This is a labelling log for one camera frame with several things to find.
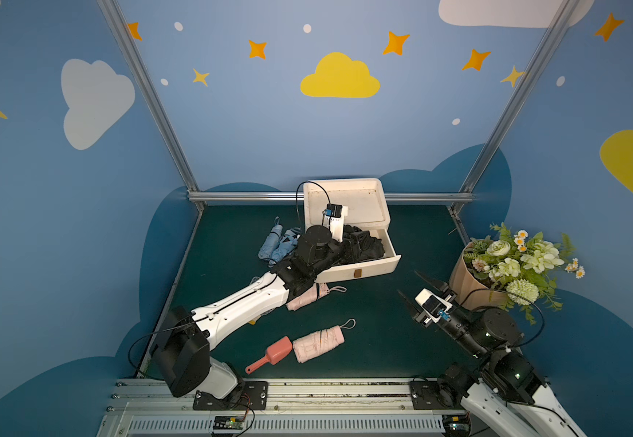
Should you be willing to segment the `black umbrella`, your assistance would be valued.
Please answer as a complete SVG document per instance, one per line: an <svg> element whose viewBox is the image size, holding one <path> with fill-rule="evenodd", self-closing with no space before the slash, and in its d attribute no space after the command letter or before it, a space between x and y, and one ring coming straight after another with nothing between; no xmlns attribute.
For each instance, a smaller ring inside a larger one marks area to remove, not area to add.
<svg viewBox="0 0 633 437"><path fill-rule="evenodd" d="M380 239L354 241L349 249L349 263L360 263L378 260L385 255L384 245Z"/></svg>
<svg viewBox="0 0 633 437"><path fill-rule="evenodd" d="M346 225L343 234L344 258L348 263L377 260L385 255L382 240L369 231Z"/></svg>

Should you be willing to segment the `pink umbrella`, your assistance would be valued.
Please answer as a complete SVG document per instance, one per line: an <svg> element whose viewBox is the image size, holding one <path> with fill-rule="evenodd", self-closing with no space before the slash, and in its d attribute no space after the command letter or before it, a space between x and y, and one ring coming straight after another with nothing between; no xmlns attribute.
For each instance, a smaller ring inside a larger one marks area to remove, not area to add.
<svg viewBox="0 0 633 437"><path fill-rule="evenodd" d="M289 311L297 311L333 292L346 293L347 288L343 286L331 287L326 283L316 283L308 291L288 302L286 306Z"/></svg>
<svg viewBox="0 0 633 437"><path fill-rule="evenodd" d="M294 340L292 344L296 360L298 363L305 363L329 353L345 342L344 331L352 330L356 326L357 321L349 319L342 325L316 331Z"/></svg>

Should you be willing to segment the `white drawer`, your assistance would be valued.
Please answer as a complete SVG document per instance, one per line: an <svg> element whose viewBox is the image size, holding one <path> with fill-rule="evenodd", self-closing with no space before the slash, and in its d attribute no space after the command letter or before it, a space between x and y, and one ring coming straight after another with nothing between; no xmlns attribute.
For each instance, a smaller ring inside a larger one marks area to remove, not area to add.
<svg viewBox="0 0 633 437"><path fill-rule="evenodd" d="M382 240L384 256L376 260L334 266L316 277L317 283L348 282L393 273L401 256L396 253L387 229L370 229L372 237Z"/></svg>

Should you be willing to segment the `white three-drawer cabinet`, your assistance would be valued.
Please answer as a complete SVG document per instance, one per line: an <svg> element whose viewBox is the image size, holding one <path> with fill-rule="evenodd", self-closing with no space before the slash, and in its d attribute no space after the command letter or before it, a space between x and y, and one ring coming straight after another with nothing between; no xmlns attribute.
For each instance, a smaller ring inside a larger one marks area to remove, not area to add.
<svg viewBox="0 0 633 437"><path fill-rule="evenodd" d="M377 178L318 180L303 187L304 222L307 227L326 224L323 211L327 201L347 208L345 223L360 229L388 229L389 208Z"/></svg>

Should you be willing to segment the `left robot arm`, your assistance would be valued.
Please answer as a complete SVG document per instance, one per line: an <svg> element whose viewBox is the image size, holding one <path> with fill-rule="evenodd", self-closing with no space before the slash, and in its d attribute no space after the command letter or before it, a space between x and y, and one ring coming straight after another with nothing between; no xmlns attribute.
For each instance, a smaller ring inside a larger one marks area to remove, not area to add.
<svg viewBox="0 0 633 437"><path fill-rule="evenodd" d="M170 393L180 398L198 389L227 398L239 384L238 375L213 359L212 350L251 320L305 294L346 253L347 244L334 239L328 228L312 226L298 238L295 252L256 282L205 307L171 309L149 351Z"/></svg>

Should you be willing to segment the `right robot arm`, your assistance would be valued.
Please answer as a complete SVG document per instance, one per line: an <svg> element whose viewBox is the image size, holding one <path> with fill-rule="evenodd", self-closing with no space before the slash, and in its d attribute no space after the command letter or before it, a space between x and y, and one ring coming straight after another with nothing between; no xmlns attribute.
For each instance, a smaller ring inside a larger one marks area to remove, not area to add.
<svg viewBox="0 0 633 437"><path fill-rule="evenodd" d="M449 284L424 273L426 288L405 304L423 327L437 326L479 365L453 363L436 379L415 376L409 389L415 409L463 410L498 436L582 436L547 380L522 352L528 344L506 311L482 305L471 311Z"/></svg>

